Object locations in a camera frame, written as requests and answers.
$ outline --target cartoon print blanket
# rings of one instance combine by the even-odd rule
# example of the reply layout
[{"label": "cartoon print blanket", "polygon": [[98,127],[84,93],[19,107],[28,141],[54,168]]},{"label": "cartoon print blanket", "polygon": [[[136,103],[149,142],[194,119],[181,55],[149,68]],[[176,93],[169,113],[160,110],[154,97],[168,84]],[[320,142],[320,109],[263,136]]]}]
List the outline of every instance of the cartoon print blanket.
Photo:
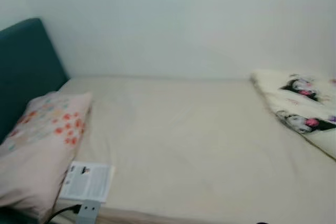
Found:
[{"label": "cartoon print blanket", "polygon": [[284,125],[336,159],[334,79],[258,70],[251,80]]}]

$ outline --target white wall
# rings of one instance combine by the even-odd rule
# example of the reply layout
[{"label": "white wall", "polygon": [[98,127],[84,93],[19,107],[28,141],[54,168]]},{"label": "white wall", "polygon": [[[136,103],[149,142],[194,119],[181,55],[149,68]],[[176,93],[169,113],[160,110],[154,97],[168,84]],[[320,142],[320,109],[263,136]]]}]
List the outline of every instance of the white wall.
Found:
[{"label": "white wall", "polygon": [[31,16],[26,0],[0,0],[0,30]]},{"label": "white wall", "polygon": [[336,0],[28,0],[72,76],[331,72]]}]

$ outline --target upholstered headboard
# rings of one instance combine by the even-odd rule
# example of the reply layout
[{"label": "upholstered headboard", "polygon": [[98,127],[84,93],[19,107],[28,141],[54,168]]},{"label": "upholstered headboard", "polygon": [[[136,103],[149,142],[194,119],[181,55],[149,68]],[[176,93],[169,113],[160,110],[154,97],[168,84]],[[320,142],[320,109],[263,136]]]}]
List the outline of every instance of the upholstered headboard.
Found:
[{"label": "upholstered headboard", "polygon": [[39,18],[0,31],[0,143],[29,100],[67,80]]}]

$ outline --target beige fitted sheet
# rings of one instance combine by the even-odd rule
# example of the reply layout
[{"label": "beige fitted sheet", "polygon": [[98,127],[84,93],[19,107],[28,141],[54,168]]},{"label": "beige fitted sheet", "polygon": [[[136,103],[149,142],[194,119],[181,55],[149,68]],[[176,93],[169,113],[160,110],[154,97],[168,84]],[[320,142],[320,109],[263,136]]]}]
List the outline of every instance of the beige fitted sheet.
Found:
[{"label": "beige fitted sheet", "polygon": [[117,168],[100,223],[336,223],[336,162],[248,81],[74,78],[61,91],[93,94],[76,159]]}]

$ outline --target power cord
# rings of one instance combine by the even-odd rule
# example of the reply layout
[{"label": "power cord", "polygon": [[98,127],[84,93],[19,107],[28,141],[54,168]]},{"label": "power cord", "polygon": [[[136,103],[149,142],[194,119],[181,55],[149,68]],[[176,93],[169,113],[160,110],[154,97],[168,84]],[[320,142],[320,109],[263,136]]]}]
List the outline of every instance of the power cord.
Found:
[{"label": "power cord", "polygon": [[75,214],[78,214],[81,206],[82,205],[78,204],[78,205],[74,205],[74,206],[71,206],[71,207],[63,208],[63,209],[53,213],[43,224],[48,224],[56,215],[59,215],[61,212],[72,210],[72,212],[74,212]]}]

